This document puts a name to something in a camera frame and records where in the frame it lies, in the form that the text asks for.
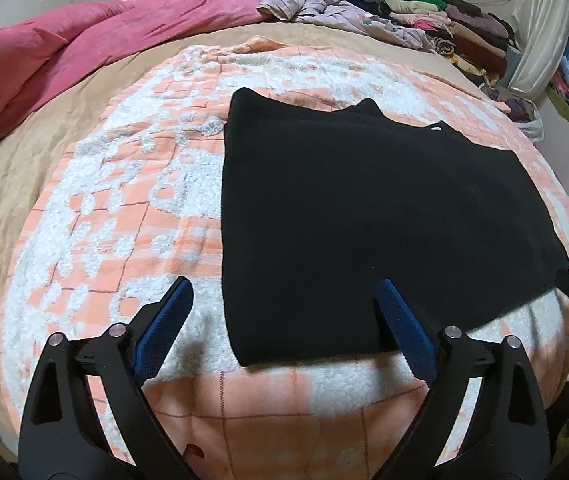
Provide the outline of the pink comforter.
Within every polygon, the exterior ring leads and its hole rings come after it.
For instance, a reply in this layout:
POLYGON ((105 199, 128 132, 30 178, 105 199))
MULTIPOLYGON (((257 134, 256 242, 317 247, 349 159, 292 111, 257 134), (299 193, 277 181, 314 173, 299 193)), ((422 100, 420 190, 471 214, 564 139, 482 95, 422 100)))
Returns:
POLYGON ((93 1, 0 28, 0 141, 98 68, 165 41, 262 21, 259 3, 93 1))

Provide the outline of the stack of folded clothes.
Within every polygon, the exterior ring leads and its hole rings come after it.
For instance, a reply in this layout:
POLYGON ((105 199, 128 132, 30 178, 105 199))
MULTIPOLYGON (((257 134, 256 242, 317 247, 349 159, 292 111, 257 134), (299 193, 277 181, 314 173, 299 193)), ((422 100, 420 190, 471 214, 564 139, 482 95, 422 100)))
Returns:
POLYGON ((423 30, 435 51, 478 86, 508 81, 520 59, 516 34, 497 15, 465 0, 383 0, 392 22, 423 30))

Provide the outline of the white plastic bag of clothes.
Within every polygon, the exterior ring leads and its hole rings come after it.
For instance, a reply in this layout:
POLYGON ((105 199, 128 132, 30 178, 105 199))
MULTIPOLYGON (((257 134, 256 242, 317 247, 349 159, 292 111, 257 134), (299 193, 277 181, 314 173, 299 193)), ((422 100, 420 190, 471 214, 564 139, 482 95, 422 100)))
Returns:
POLYGON ((530 141, 536 143, 544 140, 542 116, 533 101, 521 98, 501 86, 490 87, 483 84, 481 91, 491 100, 508 106, 507 116, 530 141))

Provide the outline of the peach white plaid blanket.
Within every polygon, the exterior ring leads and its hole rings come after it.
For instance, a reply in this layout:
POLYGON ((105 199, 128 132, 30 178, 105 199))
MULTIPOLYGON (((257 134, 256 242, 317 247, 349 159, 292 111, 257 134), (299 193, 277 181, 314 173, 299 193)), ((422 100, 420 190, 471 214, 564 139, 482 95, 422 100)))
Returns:
POLYGON ((426 393, 396 354, 250 372, 227 336, 220 189, 229 101, 239 88, 336 110, 363 99, 413 126, 443 120, 515 152, 569 252, 569 196, 499 108, 432 54, 339 48, 237 32, 164 46, 98 70, 32 120, 68 127, 45 166, 0 307, 0 388, 19 420, 48 335, 101 334, 190 278, 194 308, 157 378, 152 408, 177 446, 196 443, 223 479, 367 479, 426 393))

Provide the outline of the lilac crumpled garment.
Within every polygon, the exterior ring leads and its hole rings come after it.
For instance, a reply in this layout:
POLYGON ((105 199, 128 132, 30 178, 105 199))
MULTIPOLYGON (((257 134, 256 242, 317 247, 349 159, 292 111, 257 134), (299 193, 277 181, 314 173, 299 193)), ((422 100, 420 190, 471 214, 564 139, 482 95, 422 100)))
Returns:
POLYGON ((257 10, 279 22, 324 26, 399 47, 434 51, 433 42, 423 30, 396 25, 347 0, 260 0, 257 10))

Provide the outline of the black sweater with orange cuffs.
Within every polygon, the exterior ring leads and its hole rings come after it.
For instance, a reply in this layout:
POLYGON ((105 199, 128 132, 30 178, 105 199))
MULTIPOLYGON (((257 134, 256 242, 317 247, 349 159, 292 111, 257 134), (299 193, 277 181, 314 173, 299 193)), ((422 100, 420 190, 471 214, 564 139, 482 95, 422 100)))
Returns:
POLYGON ((383 281, 434 324, 473 330, 546 294, 568 265, 517 155, 443 122, 244 88, 224 142, 222 299, 244 366, 393 350, 373 297, 383 281))

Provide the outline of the beige bed sheet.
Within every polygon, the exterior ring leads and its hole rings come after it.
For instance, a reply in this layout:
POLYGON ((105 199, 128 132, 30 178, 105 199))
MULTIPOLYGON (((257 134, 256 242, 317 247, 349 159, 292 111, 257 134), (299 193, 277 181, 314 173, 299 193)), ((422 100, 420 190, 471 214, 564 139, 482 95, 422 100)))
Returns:
MULTIPOLYGON (((104 66, 47 103, 0 142, 0 301, 11 255, 42 189, 65 148, 94 130, 109 99, 148 70, 193 44, 234 46, 254 36, 297 46, 330 46, 373 55, 445 79, 472 96, 480 92, 440 55, 384 44, 365 36, 305 24, 260 23, 178 39, 104 66)), ((4 398, 0 389, 0 422, 4 398)))

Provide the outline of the cream curtain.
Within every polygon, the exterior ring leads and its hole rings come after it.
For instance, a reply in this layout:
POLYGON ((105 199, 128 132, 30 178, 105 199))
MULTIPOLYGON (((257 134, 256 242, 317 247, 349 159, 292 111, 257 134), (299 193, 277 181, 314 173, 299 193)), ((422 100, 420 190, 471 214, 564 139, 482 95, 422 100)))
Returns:
POLYGON ((521 56, 508 88, 535 100, 557 70, 569 38, 569 0, 516 0, 513 24, 521 56))

